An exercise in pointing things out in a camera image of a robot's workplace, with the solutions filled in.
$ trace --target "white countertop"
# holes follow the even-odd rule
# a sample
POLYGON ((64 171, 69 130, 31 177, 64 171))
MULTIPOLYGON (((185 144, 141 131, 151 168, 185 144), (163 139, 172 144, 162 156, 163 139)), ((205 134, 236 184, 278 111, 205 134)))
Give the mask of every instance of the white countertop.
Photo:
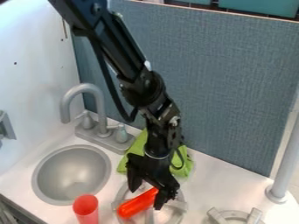
MULTIPOLYGON (((31 175, 40 160, 62 147, 87 144, 103 150, 111 160, 112 173, 102 190, 96 194, 100 202, 100 223, 117 224, 111 202, 126 181, 126 176, 116 172, 122 156, 89 143, 74 135, 75 122, 53 133, 52 138, 31 151, 24 159, 0 176, 0 193, 25 210, 49 224, 77 223, 71 206, 53 206, 40 200, 31 189, 31 175)), ((140 130, 127 127, 129 133, 138 135, 140 130)), ((182 179, 181 189, 188 202, 188 212, 182 223, 206 223, 206 212, 212 207, 219 211, 240 210, 250 213, 253 207, 263 212, 266 224, 299 223, 299 206, 292 195, 285 204, 276 205, 267 199, 265 189, 273 181, 256 173, 228 164, 217 158, 190 150, 195 162, 188 179, 182 179)))

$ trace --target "blue panel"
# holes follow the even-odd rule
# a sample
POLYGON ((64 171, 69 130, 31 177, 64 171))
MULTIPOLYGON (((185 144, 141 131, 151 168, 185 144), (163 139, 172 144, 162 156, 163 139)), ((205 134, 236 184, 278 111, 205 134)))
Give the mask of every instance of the blue panel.
POLYGON ((192 4, 205 4, 210 5, 212 0, 179 0, 180 2, 192 3, 192 4))
MULTIPOLYGON (((186 144, 267 176, 299 82, 299 24, 127 0, 111 4, 181 109, 186 144)), ((101 87, 108 115, 121 120, 88 41, 75 38, 74 46, 81 81, 101 87)), ((85 103, 95 109, 92 99, 85 103)), ((133 125, 142 128, 144 120, 133 125)))
POLYGON ((294 18, 299 0, 219 0, 219 7, 294 18))

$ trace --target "faucet handle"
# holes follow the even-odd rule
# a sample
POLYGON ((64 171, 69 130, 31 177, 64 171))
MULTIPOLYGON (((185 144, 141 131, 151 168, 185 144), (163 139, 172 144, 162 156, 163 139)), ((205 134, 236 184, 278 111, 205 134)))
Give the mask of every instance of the faucet handle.
POLYGON ((83 129, 90 130, 94 127, 94 119, 90 116, 90 113, 88 111, 84 112, 83 120, 81 122, 81 125, 83 129))
POLYGON ((128 132, 124 123, 119 122, 117 125, 107 126, 108 129, 115 129, 115 141, 119 144, 124 144, 128 141, 128 132))

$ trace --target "red cup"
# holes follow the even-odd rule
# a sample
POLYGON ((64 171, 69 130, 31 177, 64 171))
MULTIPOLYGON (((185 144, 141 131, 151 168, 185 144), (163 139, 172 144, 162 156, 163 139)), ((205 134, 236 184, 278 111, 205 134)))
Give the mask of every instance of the red cup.
POLYGON ((73 203, 73 211, 75 212, 80 224, 98 224, 98 200, 91 194, 79 196, 73 203))

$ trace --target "orange object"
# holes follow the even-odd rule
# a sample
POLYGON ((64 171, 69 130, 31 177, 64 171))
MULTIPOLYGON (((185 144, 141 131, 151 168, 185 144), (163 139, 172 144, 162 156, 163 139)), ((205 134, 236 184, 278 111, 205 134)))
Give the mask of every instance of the orange object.
POLYGON ((118 215, 123 219, 128 219, 133 215, 149 208, 154 204, 158 192, 159 190, 153 187, 147 192, 144 192, 143 194, 119 205, 117 208, 118 215))
POLYGON ((91 194, 79 196, 73 203, 73 211, 76 213, 80 224, 98 224, 98 200, 91 194))

